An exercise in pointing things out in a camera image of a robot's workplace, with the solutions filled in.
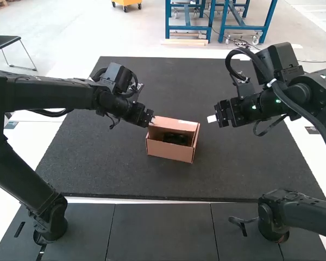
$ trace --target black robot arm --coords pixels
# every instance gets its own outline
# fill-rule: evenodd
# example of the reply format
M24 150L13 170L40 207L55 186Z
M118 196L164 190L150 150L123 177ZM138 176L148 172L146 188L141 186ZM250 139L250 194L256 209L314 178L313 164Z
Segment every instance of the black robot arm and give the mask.
M256 92L250 78L236 72L231 59L236 54L251 58L260 85ZM233 127L255 123L254 134L263 136L285 117L296 120L301 116L310 121L326 143L326 69L304 74L290 43L269 46L257 54L246 48L232 50L225 60L226 68L237 88L238 97L218 102L214 108L220 127L231 121ZM258 124L280 116L259 133Z
M273 190L259 198L259 230L269 241L283 243L290 227L326 236L326 201L290 190Z
M37 244L52 243L67 230L67 201L26 164L3 134L4 113L31 110L61 116L73 109L95 110L98 115L147 127L153 111L137 102L143 85L124 66L111 63L93 77L56 79L0 71L0 187L25 205L34 219ZM66 108L53 113L43 108Z

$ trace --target blue metal frame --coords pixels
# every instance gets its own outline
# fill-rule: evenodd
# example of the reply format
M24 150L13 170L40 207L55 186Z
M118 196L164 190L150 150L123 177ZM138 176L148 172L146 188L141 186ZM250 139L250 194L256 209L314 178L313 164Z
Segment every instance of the blue metal frame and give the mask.
M245 4L236 4L234 0L233 0L232 3L230 3L230 0L224 0L224 3L216 3L215 4L216 6L227 7L227 8L223 8L220 35L218 37L218 42L223 42L224 31L226 29L238 29L238 30L260 30L260 31L262 31L262 35L260 37L259 43L260 44L264 43L267 32L268 32L268 29L269 29L269 25L271 24L271 20L272 20L274 10L275 10L275 6L277 5L277 2L278 2L278 0L272 0L271 5L269 7L269 11L268 11L264 26L247 26L244 23L242 18L245 18L247 16L249 5L250 5L250 0L246 0ZM239 13L235 10L235 7L245 7L242 18L240 17ZM228 8L230 9L233 16L235 17L235 20L237 21L238 26L226 25L226 18L227 18Z
M214 20L215 14L215 4L216 0L211 0L211 9L210 9L210 18L208 26L192 26L190 19L190 10L189 7L195 7L200 9L199 17L203 17L205 0L202 0L202 3L199 3L199 0L196 0L196 4L172 4L171 0L165 0L165 38L170 38L170 30L199 30L206 31L206 39L210 42L212 22ZM183 7L185 10L185 26L170 26L169 18L172 15L172 7Z

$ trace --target cardboard box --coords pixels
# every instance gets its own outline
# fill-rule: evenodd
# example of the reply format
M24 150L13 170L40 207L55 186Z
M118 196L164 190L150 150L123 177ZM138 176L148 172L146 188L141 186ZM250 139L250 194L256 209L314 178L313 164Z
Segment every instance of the cardboard box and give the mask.
M198 122L156 116L154 123L150 123L148 126L146 135L147 154L192 163L195 157L199 128ZM188 137L187 145L163 142L167 133L183 134Z

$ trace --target cart wheel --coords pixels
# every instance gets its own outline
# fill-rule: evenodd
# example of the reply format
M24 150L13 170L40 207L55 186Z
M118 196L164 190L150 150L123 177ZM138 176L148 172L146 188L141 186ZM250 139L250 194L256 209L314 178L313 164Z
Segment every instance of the cart wheel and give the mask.
M258 43L259 43L259 38L256 35L252 36L252 44L258 45Z
M229 44L229 39L230 39L230 35L227 36L226 41L224 42L226 45Z

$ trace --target cable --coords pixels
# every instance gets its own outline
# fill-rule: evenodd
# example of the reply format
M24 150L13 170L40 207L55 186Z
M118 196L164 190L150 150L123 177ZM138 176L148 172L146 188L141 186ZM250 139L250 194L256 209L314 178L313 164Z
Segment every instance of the cable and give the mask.
M206 13L203 13L208 19L209 19L209 22L210 22L210 17L206 14ZM211 29L216 33L216 34L218 34L218 35L220 35L220 33L219 32L217 32L213 27L211 27ZM244 39L240 39L240 38L235 38L234 40L232 40L232 39L230 39L230 38L228 38L228 37L226 37L226 36L223 36L223 38L225 38L225 39L228 39L229 41L232 41L237 47L240 47L239 45L238 45L238 41L241 41L242 42L242 45L245 45L245 46L251 46L251 47L253 47L253 48L255 48L255 49L257 49L257 50L261 50L261 49L259 49L259 48L257 48L256 46L254 46L254 45L252 45L251 43L249 43L248 41L246 41L246 40L244 40Z
M260 73L264 76L265 80L269 83L274 79L273 73L269 71L269 69L264 65L264 63L260 60L260 58L251 52L249 49L246 48L237 48L235 50L232 50L226 57L226 68L229 70L229 72L238 79L243 80L244 76L238 74L235 72L232 67L230 66L230 60L231 58L236 54L245 54L248 56L254 63L254 65L257 67L257 69L260 71ZM297 103L292 101L290 98L288 98L282 89L284 89L286 85L283 82L280 82L278 80L273 81L272 88L275 93L275 95L284 102L291 110L295 111L302 117L306 118L309 122L311 122L315 128L320 132L321 137L323 138L325 144L326 144L326 128L325 126L312 114L310 114L308 111L303 109L301 106L299 106Z
M326 61L309 61L309 60L298 60L298 61L300 61L301 63L321 63L321 64L323 64L323 63L326 63Z
M68 114L70 112L72 112L74 109L64 109L61 111L49 111L49 110L44 110L44 109L34 109L34 110L29 110L32 113L37 113L37 114L41 114L43 116L47 116L47 117L61 117L65 114Z
M257 132L257 127L260 124L260 122L264 121L264 120L259 120L255 123L254 128L253 128L253 132L256 136L258 137L262 137L265 134L267 134L272 128L274 128L276 125L278 125L279 123L281 123L281 121L284 120L284 118L286 118L288 115L285 114L283 116L281 116L280 118L278 118L276 121L274 121L272 124L270 124L265 130L263 130L262 132L258 133Z

